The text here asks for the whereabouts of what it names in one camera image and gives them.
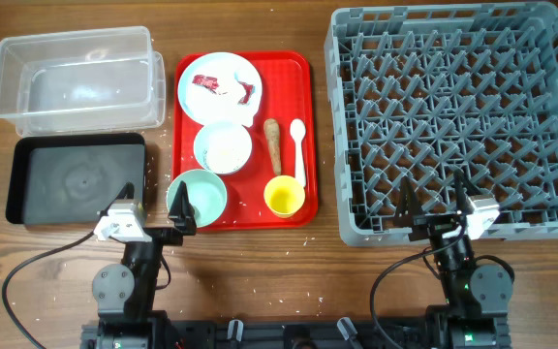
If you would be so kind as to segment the white napkin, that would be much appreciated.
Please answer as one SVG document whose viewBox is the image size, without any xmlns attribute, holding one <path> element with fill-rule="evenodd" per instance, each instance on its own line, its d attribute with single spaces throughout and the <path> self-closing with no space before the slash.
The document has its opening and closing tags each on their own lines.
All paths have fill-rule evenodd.
<svg viewBox="0 0 558 349">
<path fill-rule="evenodd" d="M 218 78 L 217 95 L 222 116 L 245 127 L 253 125 L 255 112 L 252 103 L 257 86 L 241 81 L 236 74 L 225 74 Z"/>
</svg>

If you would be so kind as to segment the yellow plastic cup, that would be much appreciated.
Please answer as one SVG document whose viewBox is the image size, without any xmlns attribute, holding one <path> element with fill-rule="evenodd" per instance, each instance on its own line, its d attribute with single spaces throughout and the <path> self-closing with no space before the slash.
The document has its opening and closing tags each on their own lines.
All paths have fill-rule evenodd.
<svg viewBox="0 0 558 349">
<path fill-rule="evenodd" d="M 263 199 L 271 212 L 280 218 L 295 215 L 305 202 L 304 187 L 292 176 L 278 175 L 271 179 L 263 191 Z"/>
</svg>

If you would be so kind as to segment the white rice pile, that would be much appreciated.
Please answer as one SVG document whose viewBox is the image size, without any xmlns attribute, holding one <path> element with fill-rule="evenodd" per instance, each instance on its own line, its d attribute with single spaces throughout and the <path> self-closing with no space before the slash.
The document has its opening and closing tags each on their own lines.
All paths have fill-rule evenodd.
<svg viewBox="0 0 558 349">
<path fill-rule="evenodd" d="M 213 139 L 208 144 L 206 153 L 207 167 L 217 174 L 228 174 L 236 171 L 241 163 L 241 150 L 238 143 Z"/>
</svg>

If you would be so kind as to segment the red snack wrapper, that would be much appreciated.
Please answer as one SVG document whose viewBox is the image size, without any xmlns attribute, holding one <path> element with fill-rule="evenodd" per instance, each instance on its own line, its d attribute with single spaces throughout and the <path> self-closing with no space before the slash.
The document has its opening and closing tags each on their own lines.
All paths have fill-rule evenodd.
<svg viewBox="0 0 558 349">
<path fill-rule="evenodd" d="M 206 75 L 195 75 L 192 84 L 204 87 L 212 94 L 217 94 L 217 89 L 219 88 L 218 79 Z"/>
</svg>

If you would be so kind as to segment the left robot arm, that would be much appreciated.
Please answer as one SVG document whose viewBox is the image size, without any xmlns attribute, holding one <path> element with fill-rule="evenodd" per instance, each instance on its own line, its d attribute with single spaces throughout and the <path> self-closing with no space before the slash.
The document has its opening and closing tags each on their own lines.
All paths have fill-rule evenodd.
<svg viewBox="0 0 558 349">
<path fill-rule="evenodd" d="M 97 328 L 85 328 L 82 348 L 183 348 L 184 337 L 167 312 L 153 308 L 162 255 L 166 245 L 180 246 L 183 238 L 196 233 L 195 210 L 187 186 L 180 183 L 169 211 L 168 227 L 145 226 L 146 214 L 134 198 L 134 185 L 126 183 L 115 199 L 100 212 L 94 234 L 100 240 L 113 238 L 125 245 L 122 260 L 96 274 L 92 293 L 98 306 Z"/>
</svg>

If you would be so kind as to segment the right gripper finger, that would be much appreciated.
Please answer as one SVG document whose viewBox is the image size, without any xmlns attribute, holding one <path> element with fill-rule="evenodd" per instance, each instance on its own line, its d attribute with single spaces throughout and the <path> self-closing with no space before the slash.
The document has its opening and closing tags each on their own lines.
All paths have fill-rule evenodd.
<svg viewBox="0 0 558 349">
<path fill-rule="evenodd" d="M 411 181 L 406 176 L 401 179 L 400 199 L 393 223 L 400 228 L 415 227 L 424 223 L 424 211 Z"/>
<path fill-rule="evenodd" d="M 466 178 L 462 170 L 453 171 L 453 188 L 455 192 L 456 208 L 464 215 L 471 213 L 468 197 L 472 193 L 473 184 Z"/>
</svg>

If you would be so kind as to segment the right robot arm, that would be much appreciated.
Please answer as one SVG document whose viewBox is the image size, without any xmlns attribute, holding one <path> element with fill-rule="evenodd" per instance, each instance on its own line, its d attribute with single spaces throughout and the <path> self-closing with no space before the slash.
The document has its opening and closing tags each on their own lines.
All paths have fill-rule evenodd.
<svg viewBox="0 0 558 349">
<path fill-rule="evenodd" d="M 408 227 L 410 241 L 427 240 L 446 297 L 444 305 L 426 308 L 426 348 L 510 348 L 508 325 L 514 271 L 492 255 L 476 256 L 472 241 L 498 218 L 499 204 L 465 174 L 452 175 L 456 209 L 430 214 L 423 210 L 409 178 L 400 185 L 393 223 Z"/>
</svg>

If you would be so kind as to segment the mint green bowl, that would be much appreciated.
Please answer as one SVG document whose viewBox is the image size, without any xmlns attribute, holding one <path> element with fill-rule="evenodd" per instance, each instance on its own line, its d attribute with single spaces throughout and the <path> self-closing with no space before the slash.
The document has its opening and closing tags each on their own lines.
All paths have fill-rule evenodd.
<svg viewBox="0 0 558 349">
<path fill-rule="evenodd" d="M 166 195 L 167 208 L 171 208 L 181 182 L 186 184 L 198 228 L 209 226 L 223 214 L 228 201 L 227 187 L 217 174 L 203 169 L 184 172 L 170 184 Z"/>
</svg>

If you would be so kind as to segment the light blue bowl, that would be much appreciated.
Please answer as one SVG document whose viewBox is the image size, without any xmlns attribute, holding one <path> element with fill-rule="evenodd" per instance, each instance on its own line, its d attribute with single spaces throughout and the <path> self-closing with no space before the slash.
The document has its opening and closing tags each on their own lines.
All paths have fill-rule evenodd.
<svg viewBox="0 0 558 349">
<path fill-rule="evenodd" d="M 244 126 L 217 122 L 203 126 L 196 134 L 193 152 L 197 162 L 217 175 L 241 170 L 253 151 L 253 142 Z"/>
</svg>

